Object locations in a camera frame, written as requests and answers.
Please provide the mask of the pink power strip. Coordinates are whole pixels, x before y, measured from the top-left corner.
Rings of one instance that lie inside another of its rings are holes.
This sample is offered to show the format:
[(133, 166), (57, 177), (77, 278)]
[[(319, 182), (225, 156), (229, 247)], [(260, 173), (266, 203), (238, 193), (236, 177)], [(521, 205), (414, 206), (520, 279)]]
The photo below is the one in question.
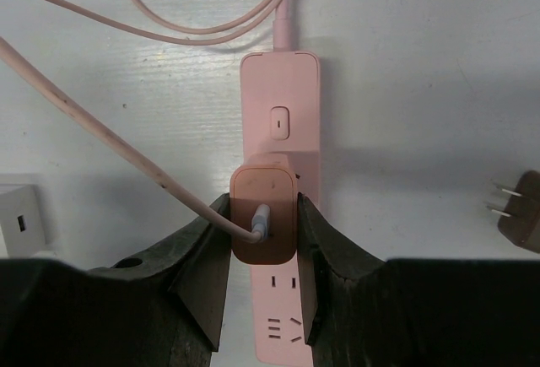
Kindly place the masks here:
[[(321, 65), (307, 51), (253, 53), (240, 64), (244, 163), (258, 154), (289, 157), (298, 200), (321, 195)], [(305, 342), (297, 248), (281, 265), (249, 265), (256, 357), (266, 364), (311, 366)]]

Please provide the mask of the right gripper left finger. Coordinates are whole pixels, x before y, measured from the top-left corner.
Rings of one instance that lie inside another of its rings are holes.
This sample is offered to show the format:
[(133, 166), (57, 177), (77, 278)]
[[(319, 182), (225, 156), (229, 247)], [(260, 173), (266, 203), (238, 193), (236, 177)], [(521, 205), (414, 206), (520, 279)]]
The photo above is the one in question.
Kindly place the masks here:
[(4, 366), (207, 366), (219, 349), (231, 238), (195, 219), (112, 267), (1, 263)]

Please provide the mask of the brown pink charger plug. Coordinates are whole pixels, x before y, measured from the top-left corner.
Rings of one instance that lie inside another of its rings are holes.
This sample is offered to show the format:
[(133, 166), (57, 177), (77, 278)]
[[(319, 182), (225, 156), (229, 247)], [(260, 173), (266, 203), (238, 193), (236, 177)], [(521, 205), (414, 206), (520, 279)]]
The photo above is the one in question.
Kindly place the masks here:
[(504, 209), (489, 204), (487, 209), (499, 215), (497, 228), (513, 245), (539, 253), (539, 172), (526, 171), (514, 187), (495, 182), (494, 186), (509, 195)]

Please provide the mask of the salmon pink charger plug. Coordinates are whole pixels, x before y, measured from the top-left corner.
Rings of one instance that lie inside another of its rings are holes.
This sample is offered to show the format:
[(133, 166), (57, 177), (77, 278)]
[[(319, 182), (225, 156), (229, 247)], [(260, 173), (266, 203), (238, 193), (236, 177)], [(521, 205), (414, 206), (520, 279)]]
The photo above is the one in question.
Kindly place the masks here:
[(232, 175), (229, 184), (230, 219), (262, 235), (262, 242), (234, 238), (235, 256), (249, 265), (281, 265), (297, 248), (296, 174), (282, 153), (250, 157)]

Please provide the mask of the white charger plug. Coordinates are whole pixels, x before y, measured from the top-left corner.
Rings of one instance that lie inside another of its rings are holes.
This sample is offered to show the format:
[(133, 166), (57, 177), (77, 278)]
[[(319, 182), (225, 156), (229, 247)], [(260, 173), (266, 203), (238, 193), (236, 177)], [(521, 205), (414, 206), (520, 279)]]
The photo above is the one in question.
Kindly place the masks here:
[(54, 258), (41, 190), (31, 175), (1, 174), (1, 258)]

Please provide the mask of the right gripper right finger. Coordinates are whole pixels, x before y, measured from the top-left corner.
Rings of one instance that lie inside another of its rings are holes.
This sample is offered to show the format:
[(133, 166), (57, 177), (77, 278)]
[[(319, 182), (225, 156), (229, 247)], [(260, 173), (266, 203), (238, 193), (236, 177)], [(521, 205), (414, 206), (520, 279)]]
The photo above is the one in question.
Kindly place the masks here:
[(534, 261), (382, 261), (298, 198), (305, 342), (316, 366), (536, 366)]

